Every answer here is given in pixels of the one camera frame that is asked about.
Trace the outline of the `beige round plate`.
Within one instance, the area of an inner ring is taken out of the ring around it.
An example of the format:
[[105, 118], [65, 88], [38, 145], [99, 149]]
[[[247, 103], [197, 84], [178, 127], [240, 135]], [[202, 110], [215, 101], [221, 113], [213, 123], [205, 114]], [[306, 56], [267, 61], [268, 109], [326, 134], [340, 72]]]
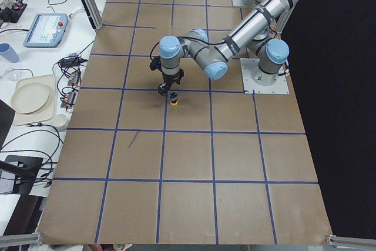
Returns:
[[43, 107], [49, 98], [49, 87], [41, 83], [28, 83], [15, 91], [11, 106], [18, 113], [33, 113]]

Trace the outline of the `yellow push button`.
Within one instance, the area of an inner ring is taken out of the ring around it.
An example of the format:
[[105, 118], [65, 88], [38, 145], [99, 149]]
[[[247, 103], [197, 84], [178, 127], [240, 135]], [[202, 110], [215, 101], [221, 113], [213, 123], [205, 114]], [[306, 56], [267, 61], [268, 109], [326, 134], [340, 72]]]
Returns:
[[169, 103], [171, 106], [177, 106], [179, 103], [179, 96], [176, 92], [171, 92], [169, 95]]

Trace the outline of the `white paper cup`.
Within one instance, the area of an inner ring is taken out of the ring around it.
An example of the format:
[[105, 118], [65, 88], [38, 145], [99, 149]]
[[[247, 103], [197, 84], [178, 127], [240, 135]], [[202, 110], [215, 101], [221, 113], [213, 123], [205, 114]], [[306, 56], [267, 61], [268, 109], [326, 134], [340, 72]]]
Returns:
[[69, 118], [64, 114], [58, 114], [52, 119], [52, 124], [58, 130], [67, 130], [69, 125]]

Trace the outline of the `blue plastic cup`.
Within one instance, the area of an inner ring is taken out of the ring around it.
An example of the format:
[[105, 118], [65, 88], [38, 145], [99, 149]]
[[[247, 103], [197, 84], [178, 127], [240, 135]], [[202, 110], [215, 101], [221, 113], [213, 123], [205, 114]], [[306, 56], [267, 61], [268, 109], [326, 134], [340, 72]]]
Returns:
[[19, 62], [19, 56], [13, 47], [10, 46], [8, 43], [1, 43], [0, 44], [0, 54], [1, 56], [11, 63]]

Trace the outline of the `beige tray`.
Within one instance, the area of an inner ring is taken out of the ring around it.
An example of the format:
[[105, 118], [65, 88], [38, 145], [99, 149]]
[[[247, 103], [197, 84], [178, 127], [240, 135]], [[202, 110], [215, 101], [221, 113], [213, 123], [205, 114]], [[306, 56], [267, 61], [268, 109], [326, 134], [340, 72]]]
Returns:
[[15, 110], [14, 126], [48, 121], [55, 115], [56, 77], [36, 76], [21, 79], [11, 98]]

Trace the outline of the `black tripod base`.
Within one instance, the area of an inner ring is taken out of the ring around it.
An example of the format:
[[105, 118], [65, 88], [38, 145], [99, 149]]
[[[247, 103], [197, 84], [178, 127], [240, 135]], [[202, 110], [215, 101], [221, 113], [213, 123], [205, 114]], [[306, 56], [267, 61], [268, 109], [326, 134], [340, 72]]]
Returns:
[[1, 161], [1, 194], [30, 194], [42, 162], [39, 157], [8, 155]]

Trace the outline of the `near teach pendant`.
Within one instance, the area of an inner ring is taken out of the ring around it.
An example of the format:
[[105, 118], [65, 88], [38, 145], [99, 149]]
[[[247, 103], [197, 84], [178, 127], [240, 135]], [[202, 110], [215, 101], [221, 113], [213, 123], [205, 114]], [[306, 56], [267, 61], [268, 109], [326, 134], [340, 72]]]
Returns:
[[67, 14], [36, 14], [23, 42], [27, 48], [56, 48], [68, 25]]

